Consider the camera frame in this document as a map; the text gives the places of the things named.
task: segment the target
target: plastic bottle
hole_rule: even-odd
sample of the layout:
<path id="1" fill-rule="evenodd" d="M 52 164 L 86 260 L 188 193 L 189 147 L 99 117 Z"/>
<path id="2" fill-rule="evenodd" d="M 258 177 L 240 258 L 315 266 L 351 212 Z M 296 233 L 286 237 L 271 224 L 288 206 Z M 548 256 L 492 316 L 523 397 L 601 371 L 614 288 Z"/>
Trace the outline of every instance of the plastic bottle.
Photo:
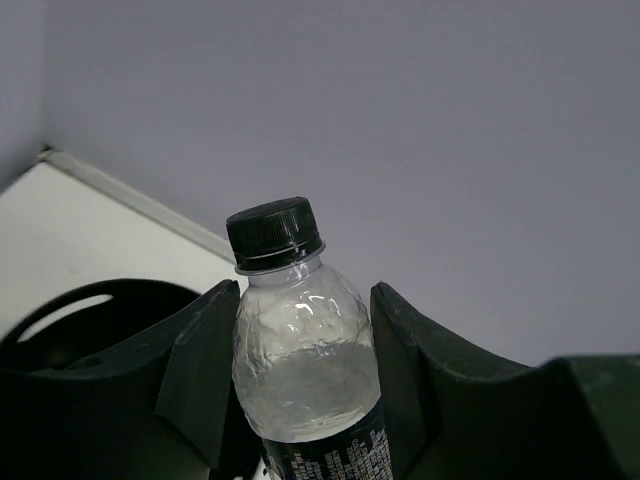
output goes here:
<path id="1" fill-rule="evenodd" d="M 311 205 L 296 197 L 227 219 L 238 273 L 233 380 L 272 480 L 392 478 L 371 322 L 320 261 Z"/>

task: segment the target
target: black bottle cap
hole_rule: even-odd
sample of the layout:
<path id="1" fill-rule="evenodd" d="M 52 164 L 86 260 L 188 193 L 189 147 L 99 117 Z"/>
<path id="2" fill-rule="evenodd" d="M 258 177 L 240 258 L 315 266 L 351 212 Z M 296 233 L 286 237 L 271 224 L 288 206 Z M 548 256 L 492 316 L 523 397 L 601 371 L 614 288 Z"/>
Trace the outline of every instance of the black bottle cap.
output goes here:
<path id="1" fill-rule="evenodd" d="M 243 210 L 227 219 L 238 273 L 277 270 L 324 249 L 309 200 L 287 198 Z"/>

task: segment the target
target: black object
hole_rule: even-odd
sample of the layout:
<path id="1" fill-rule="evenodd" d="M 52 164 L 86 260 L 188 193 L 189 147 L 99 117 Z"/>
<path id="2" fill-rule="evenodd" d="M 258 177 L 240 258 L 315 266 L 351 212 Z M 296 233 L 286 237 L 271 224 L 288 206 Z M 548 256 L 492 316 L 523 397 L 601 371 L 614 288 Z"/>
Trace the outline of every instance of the black object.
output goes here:
<path id="1" fill-rule="evenodd" d="M 24 332 L 79 300 L 27 340 Z M 251 478 L 259 440 L 231 388 L 235 282 L 198 297 L 112 280 L 69 292 L 0 342 L 0 478 Z"/>
<path id="2" fill-rule="evenodd" d="M 395 480 L 640 479 L 640 356 L 493 355 L 372 289 Z"/>
<path id="3" fill-rule="evenodd" d="M 227 233 L 242 273 L 287 267 L 324 248 L 311 204 L 304 197 L 236 213 L 227 219 Z"/>

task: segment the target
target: bottle label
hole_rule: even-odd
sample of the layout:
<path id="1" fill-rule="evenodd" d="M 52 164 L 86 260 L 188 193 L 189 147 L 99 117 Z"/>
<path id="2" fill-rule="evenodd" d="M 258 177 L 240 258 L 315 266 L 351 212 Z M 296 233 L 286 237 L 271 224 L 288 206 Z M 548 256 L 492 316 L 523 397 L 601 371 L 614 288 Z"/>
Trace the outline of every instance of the bottle label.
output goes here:
<path id="1" fill-rule="evenodd" d="M 393 480 L 380 400 L 358 423 L 331 437 L 263 443 L 271 480 Z"/>

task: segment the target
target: liquid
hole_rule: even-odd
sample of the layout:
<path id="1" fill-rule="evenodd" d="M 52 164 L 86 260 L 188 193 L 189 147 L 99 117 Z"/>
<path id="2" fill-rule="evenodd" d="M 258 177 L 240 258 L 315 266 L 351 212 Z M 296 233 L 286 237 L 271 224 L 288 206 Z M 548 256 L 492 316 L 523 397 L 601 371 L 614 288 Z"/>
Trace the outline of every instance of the liquid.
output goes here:
<path id="1" fill-rule="evenodd" d="M 272 359 L 261 380 L 236 390 L 254 431 L 283 443 L 335 435 L 362 419 L 380 398 L 373 348 L 349 342 Z"/>

